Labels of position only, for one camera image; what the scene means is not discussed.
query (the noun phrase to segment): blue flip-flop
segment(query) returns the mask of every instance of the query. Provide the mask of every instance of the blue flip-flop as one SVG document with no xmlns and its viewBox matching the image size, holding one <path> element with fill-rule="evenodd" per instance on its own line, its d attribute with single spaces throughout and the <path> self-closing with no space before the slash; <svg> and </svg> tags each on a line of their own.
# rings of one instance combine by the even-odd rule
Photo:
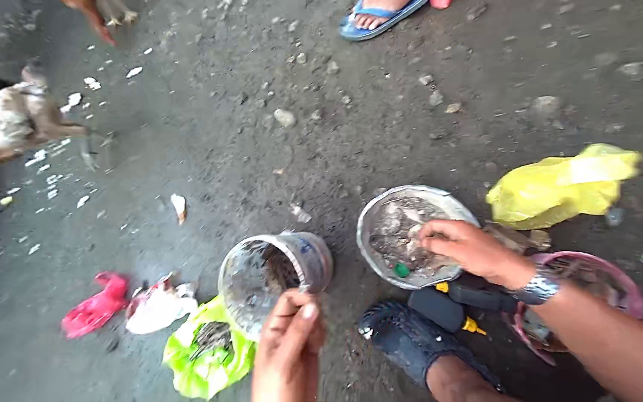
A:
<svg viewBox="0 0 643 402">
<path fill-rule="evenodd" d="M 410 0 L 404 8 L 390 12 L 384 9 L 375 9 L 368 8 L 365 9 L 362 6 L 362 1 L 359 0 L 358 3 L 354 6 L 354 11 L 352 14 L 349 14 L 344 21 L 342 21 L 342 26 L 339 28 L 339 33 L 342 35 L 342 38 L 349 41 L 364 41 L 366 39 L 371 39 L 375 36 L 382 34 L 388 28 L 391 28 L 393 25 L 411 15 L 417 9 L 420 9 L 428 0 Z M 354 19 L 357 14 L 370 14 L 373 16 L 378 16 L 380 18 L 388 18 L 388 21 L 377 26 L 376 29 L 363 29 L 357 28 L 354 23 Z"/>
</svg>

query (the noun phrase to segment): fingernail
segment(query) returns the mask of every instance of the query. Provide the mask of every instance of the fingernail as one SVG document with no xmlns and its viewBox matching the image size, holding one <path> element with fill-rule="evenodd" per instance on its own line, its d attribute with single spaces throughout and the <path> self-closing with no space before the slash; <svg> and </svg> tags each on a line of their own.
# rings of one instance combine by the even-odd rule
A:
<svg viewBox="0 0 643 402">
<path fill-rule="evenodd" d="M 309 320 L 317 315 L 317 305 L 314 303 L 305 304 L 301 308 L 301 317 L 305 320 Z"/>
</svg>

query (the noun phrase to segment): red plastic bag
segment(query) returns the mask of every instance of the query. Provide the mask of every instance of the red plastic bag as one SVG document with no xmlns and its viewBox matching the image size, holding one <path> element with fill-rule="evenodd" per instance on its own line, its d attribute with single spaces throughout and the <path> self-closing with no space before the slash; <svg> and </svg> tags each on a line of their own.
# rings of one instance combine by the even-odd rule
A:
<svg viewBox="0 0 643 402">
<path fill-rule="evenodd" d="M 68 339 L 99 329 L 128 304 L 125 278 L 115 272 L 99 272 L 94 280 L 103 286 L 103 290 L 82 301 L 61 320 L 61 328 Z"/>
</svg>

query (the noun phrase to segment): lime green plastic bag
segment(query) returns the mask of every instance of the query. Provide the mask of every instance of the lime green plastic bag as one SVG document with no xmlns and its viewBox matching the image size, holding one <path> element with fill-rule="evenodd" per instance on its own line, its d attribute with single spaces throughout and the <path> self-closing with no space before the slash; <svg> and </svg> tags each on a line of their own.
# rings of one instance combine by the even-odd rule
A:
<svg viewBox="0 0 643 402">
<path fill-rule="evenodd" d="M 194 361 L 190 355 L 197 349 L 195 334 L 205 323 L 220 321 L 230 325 L 231 351 L 218 348 L 201 354 Z M 183 325 L 168 338 L 163 363 L 173 370 L 173 386 L 188 398 L 210 399 L 236 383 L 252 369 L 256 342 L 246 339 L 229 317 L 222 297 L 198 307 Z"/>
<path fill-rule="evenodd" d="M 517 230 L 550 227 L 578 214 L 603 215 L 620 197 L 620 180 L 637 175 L 637 151 L 591 144 L 576 157 L 549 157 L 513 169 L 485 200 L 493 220 Z"/>
</svg>

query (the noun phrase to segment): person's leg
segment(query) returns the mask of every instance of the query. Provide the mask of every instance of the person's leg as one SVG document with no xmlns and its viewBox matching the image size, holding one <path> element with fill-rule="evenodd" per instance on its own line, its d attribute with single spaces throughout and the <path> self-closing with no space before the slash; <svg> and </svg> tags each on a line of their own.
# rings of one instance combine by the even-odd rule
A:
<svg viewBox="0 0 643 402">
<path fill-rule="evenodd" d="M 455 355 L 441 356 L 426 374 L 426 384 L 439 402 L 514 402 L 502 395 Z"/>
</svg>

